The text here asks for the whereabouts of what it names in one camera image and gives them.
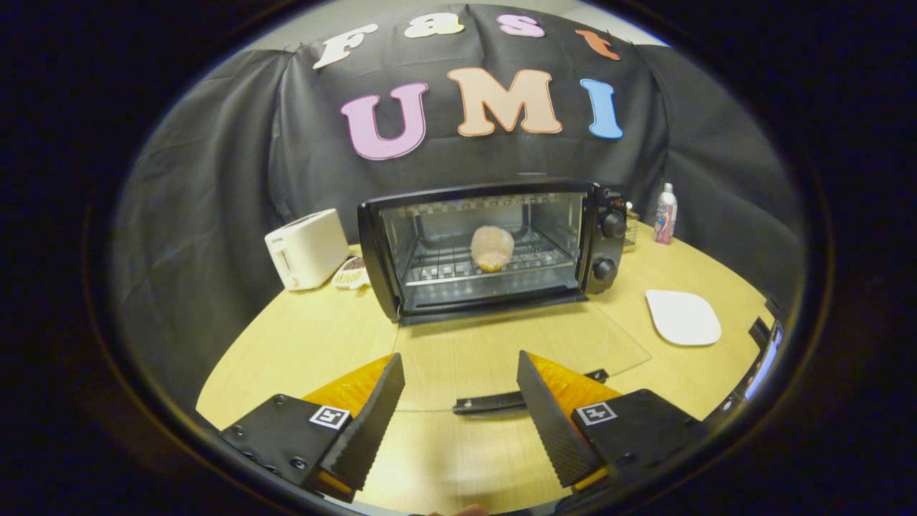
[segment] toaster oven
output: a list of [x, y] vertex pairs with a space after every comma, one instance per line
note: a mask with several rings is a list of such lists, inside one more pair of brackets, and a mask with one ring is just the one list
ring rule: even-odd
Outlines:
[[[367, 275], [402, 324], [586, 300], [617, 275], [626, 206], [619, 185], [540, 180], [375, 198], [358, 209]], [[499, 270], [473, 259], [472, 237], [512, 235]]]

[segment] round wooden table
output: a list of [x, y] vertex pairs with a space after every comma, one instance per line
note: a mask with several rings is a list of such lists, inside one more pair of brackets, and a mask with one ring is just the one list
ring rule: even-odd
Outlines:
[[[359, 253], [359, 246], [351, 251]], [[722, 326], [720, 340], [697, 347], [663, 340], [646, 303], [648, 289], [706, 299]], [[681, 241], [653, 242], [644, 224], [612, 288], [585, 303], [400, 328], [368, 287], [284, 290], [226, 351], [197, 410], [222, 430], [273, 394], [300, 398], [400, 352], [405, 388], [355, 501], [420, 514], [449, 514], [472, 503], [491, 513], [520, 510], [570, 494], [535, 425], [525, 411], [457, 416], [456, 398], [518, 390], [516, 361], [525, 349], [582, 373], [604, 368], [608, 387], [651, 389], [703, 419], [756, 358], [748, 329], [758, 317], [773, 322], [764, 304], [739, 275]]]

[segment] black oven frame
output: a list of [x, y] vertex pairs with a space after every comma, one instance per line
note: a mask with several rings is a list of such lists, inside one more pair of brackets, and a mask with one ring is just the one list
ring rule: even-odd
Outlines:
[[[483, 315], [509, 309], [539, 308], [562, 303], [586, 301], [587, 282], [591, 270], [593, 242], [598, 225], [598, 207], [601, 204], [602, 186], [588, 181], [569, 179], [537, 179], [482, 185], [467, 185], [428, 190], [425, 192], [379, 197], [368, 200], [358, 207], [357, 222], [363, 261], [370, 277], [373, 291], [382, 311], [392, 322], [403, 325], [448, 320], [459, 317]], [[623, 195], [620, 186], [614, 186], [616, 195]], [[582, 193], [583, 213], [580, 219], [580, 255], [577, 258], [576, 287], [557, 286], [529, 290], [486, 299], [440, 304], [435, 307], [407, 310], [403, 306], [403, 294], [397, 271], [393, 267], [392, 247], [384, 228], [381, 211], [413, 204], [459, 200], [481, 196], [511, 196], [518, 194]]]

